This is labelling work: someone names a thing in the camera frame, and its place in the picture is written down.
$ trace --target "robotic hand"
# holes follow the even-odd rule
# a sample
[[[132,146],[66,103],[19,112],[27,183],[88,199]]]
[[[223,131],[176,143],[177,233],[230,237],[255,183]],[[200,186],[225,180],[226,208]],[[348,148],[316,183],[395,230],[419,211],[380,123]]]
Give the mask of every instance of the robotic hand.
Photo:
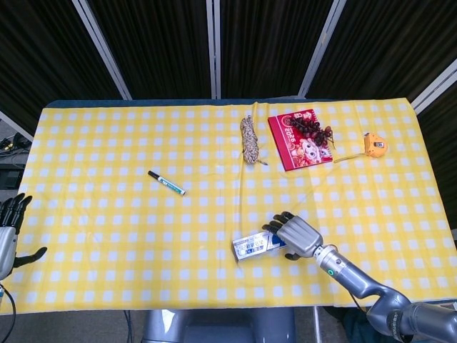
[[[457,342],[457,312],[426,303],[411,303],[399,291],[370,278],[334,245],[323,245],[322,236],[302,218],[289,212],[273,217],[263,228],[276,234],[295,254],[286,258],[314,257],[317,264],[353,296],[363,299],[378,295],[379,299],[366,313],[370,324],[382,334],[400,342],[411,341],[414,334],[440,342]]]
[[[24,196],[22,193],[0,203],[0,281],[10,275],[13,268],[35,262],[47,250],[42,247],[33,255],[16,257],[17,237],[21,231],[24,212],[31,202],[31,196]]]

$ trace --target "black curtain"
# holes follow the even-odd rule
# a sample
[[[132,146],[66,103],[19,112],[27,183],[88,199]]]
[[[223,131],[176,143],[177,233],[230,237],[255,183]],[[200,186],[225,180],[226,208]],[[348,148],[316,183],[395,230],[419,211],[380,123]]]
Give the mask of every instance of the black curtain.
[[[222,0],[222,97],[297,95],[331,4]]]
[[[120,99],[69,0],[0,1],[0,110],[34,134],[57,99]]]
[[[457,83],[418,115],[444,209],[457,228]]]
[[[348,0],[307,98],[413,101],[457,57],[457,1]]]
[[[211,98],[205,0],[90,0],[134,99]]]

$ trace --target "cable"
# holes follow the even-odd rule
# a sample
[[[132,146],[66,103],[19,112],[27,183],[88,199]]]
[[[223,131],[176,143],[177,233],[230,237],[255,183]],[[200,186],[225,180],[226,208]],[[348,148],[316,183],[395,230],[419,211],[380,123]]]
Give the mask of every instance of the cable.
[[[352,295],[352,293],[349,292],[349,295],[351,296],[352,300],[356,303],[357,308],[360,309],[363,313],[365,313],[365,311],[362,310],[362,308],[360,307],[360,305],[358,304],[356,298]]]
[[[130,311],[127,312],[124,310],[124,316],[127,321],[127,327],[129,328],[129,333],[127,334],[127,343],[134,343],[134,341],[131,338],[131,318],[130,318]]]
[[[14,323],[16,323],[16,304],[14,303],[14,299],[13,299],[12,295],[8,292],[8,289],[6,289],[3,284],[0,284],[0,287],[4,289],[5,294],[8,296],[9,301],[11,302],[11,305],[13,307],[13,322],[11,323],[11,326],[10,326],[9,331],[6,334],[5,338],[3,338],[3,340],[1,341],[1,343],[5,343],[9,337],[9,335],[13,331]]]
[[[20,151],[20,152],[15,153],[15,155],[13,155],[12,158],[11,158],[11,164],[13,164],[13,165],[14,165],[15,167],[17,167],[17,168],[24,168],[24,166],[19,166],[19,165],[17,165],[16,163],[14,163],[14,159],[15,159],[18,155],[28,154],[29,152],[30,152],[30,150],[24,149],[24,150],[22,150],[22,151]]]
[[[17,132],[13,138],[13,145],[20,149],[26,149],[31,146],[31,141]]]
[[[130,343],[134,343],[134,336],[135,336],[134,322],[131,320],[130,310],[127,311],[127,313],[129,314],[129,321],[130,321]]]
[[[7,150],[7,151],[1,151],[0,152],[0,158],[4,158],[4,157],[7,157],[7,156],[11,156],[11,155],[16,155],[16,154],[22,154],[24,152],[30,152],[29,149],[25,149],[25,148],[17,148],[17,147],[14,147],[13,149],[11,150]]]

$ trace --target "table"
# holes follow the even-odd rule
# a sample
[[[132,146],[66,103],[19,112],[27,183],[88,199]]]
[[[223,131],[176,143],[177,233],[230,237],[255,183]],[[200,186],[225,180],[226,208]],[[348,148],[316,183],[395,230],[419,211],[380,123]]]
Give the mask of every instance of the table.
[[[34,200],[17,251],[49,250],[5,280],[19,312],[352,305],[312,259],[277,251],[236,263],[232,239],[283,210],[412,301],[457,294],[457,253],[405,99],[165,105],[43,110],[20,188]],[[363,151],[367,131],[386,138],[387,155],[285,172],[266,119],[309,108],[332,126],[335,158]],[[268,166],[243,162],[248,114]]]

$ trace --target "red book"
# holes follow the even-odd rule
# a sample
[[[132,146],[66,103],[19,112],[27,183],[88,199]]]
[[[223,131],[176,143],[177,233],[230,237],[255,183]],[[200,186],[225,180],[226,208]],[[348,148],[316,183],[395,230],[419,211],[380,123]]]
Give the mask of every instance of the red book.
[[[286,171],[333,160],[327,144],[317,146],[312,138],[306,138],[296,127],[290,125],[291,118],[318,121],[314,110],[305,109],[268,118],[279,156]]]

